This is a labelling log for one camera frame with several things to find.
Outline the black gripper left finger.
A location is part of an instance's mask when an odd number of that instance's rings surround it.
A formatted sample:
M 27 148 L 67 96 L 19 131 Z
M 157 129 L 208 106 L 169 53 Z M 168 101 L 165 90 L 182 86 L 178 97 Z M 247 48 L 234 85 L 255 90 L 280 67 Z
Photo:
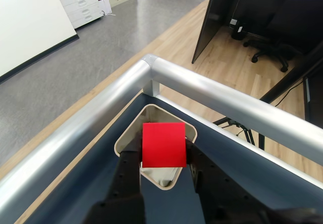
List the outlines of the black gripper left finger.
M 146 223 L 140 186 L 142 134 L 137 134 L 121 151 L 109 191 L 94 204 L 84 223 Z

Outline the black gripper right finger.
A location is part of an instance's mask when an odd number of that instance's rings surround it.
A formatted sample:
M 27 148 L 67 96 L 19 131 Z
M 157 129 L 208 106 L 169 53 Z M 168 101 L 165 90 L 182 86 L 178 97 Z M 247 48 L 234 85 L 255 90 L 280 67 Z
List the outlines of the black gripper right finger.
M 186 161 L 206 223 L 269 223 L 267 206 L 186 140 Z

